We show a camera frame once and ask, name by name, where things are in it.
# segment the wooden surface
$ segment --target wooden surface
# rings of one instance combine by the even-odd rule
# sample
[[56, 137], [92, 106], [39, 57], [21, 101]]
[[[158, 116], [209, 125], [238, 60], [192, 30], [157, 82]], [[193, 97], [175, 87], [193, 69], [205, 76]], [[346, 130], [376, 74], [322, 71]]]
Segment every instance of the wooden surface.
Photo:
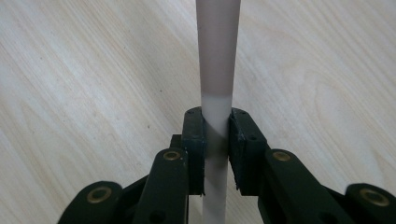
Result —
[[[396, 194], [395, 1], [243, 1], [236, 61], [233, 106], [271, 147], [337, 191]], [[194, 1], [0, 1], [1, 222], [136, 181], [199, 104]], [[227, 223], [260, 223], [228, 186]]]

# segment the wood grain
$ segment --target wood grain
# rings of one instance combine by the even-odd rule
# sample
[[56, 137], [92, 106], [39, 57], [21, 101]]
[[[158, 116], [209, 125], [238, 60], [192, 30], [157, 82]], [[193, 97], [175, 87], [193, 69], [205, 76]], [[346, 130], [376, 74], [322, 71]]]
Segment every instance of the wood grain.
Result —
[[[396, 194], [395, 21], [391, 0], [243, 1], [233, 106], [323, 185]], [[199, 104], [194, 1], [1, 1], [2, 223], [136, 181]], [[227, 223], [260, 223], [228, 179]]]

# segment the white plastic rod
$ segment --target white plastic rod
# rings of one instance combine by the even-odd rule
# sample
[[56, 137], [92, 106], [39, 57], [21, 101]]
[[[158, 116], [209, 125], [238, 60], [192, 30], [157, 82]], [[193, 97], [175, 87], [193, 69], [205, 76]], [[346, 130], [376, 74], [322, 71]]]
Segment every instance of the white plastic rod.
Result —
[[202, 113], [206, 122], [203, 222], [225, 223], [228, 117], [240, 0], [196, 0]]

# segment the screw head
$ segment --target screw head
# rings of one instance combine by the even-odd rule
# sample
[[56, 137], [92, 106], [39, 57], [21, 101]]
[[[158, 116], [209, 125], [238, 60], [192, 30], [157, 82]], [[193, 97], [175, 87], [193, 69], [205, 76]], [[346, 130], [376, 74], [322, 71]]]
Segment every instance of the screw head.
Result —
[[98, 187], [93, 189], [87, 195], [87, 201], [89, 203], [101, 203], [104, 202], [111, 195], [111, 188], [107, 186]]

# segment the cylindrical tube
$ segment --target cylindrical tube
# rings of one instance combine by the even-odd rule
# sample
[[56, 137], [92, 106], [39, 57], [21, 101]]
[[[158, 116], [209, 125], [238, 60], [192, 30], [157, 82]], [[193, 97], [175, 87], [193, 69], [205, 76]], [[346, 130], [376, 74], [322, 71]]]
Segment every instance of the cylindrical tube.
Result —
[[225, 222], [228, 118], [240, 0], [196, 0], [202, 113], [206, 124], [205, 224]]

